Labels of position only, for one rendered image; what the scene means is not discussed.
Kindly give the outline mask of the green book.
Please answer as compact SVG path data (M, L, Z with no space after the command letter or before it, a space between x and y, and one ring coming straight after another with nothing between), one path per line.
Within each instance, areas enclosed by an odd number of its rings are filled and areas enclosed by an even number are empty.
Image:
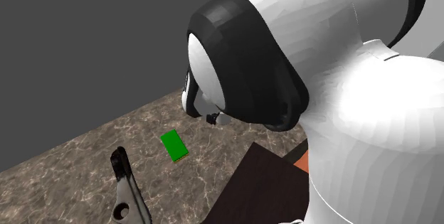
M189 150L175 129L161 135L160 139L174 163L189 155Z

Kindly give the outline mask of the orange flat object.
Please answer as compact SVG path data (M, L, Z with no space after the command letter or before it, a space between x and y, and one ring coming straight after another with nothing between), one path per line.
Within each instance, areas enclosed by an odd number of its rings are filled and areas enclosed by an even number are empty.
M293 165L297 168L303 170L306 173L309 173L309 152L306 151Z

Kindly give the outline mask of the black and grey kitchen tool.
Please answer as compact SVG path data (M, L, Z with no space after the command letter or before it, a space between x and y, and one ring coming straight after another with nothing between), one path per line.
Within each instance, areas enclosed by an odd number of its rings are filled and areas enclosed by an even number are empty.
M117 181L112 220L116 224L153 224L125 149L122 146L117 147L112 152L110 161Z

